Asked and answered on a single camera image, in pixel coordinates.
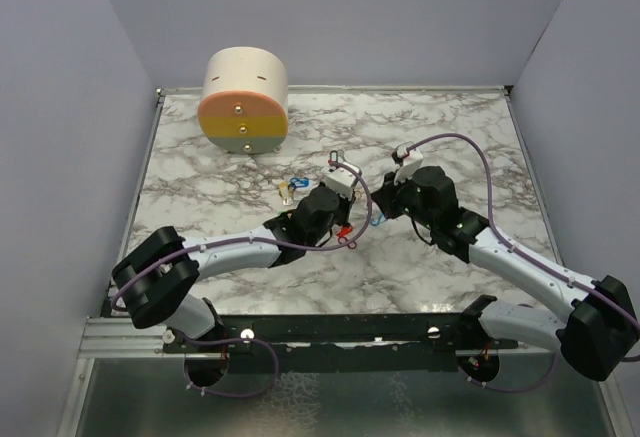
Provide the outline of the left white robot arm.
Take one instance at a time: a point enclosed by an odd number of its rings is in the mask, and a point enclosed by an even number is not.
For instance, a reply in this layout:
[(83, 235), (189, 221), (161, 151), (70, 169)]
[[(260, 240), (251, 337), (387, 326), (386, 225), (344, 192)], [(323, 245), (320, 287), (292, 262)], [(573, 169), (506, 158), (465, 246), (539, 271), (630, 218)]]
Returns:
[(348, 223), (355, 191), (321, 183), (297, 207), (263, 225), (226, 238), (184, 238), (157, 229), (112, 270), (112, 279), (137, 329), (165, 325), (195, 349), (214, 349), (224, 335), (213, 304), (190, 293), (200, 280), (243, 269), (288, 265), (317, 247), (333, 227)]

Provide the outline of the yellow tag key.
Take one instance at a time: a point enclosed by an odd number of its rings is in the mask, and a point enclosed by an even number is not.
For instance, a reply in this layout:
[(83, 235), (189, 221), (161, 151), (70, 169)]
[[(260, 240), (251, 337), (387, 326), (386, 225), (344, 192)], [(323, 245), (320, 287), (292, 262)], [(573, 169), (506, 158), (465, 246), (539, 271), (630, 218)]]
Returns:
[(278, 190), (284, 206), (290, 206), (294, 203), (295, 187), (292, 184), (281, 182)]

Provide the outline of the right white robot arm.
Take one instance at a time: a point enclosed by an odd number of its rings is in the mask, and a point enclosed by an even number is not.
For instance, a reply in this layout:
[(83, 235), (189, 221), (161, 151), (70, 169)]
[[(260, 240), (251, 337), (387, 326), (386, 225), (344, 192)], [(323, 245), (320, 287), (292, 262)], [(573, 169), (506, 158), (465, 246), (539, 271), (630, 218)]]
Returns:
[(564, 268), (511, 238), (498, 237), (489, 220), (460, 205), (455, 185), (438, 166), (411, 178), (385, 175), (373, 201), (389, 219), (408, 217), (430, 233), (430, 244), (488, 270), (542, 304), (520, 308), (494, 297), (477, 299), (459, 324), (461, 340), (481, 348), (493, 338), (556, 351), (582, 376), (606, 380), (639, 340), (635, 311), (623, 282)]

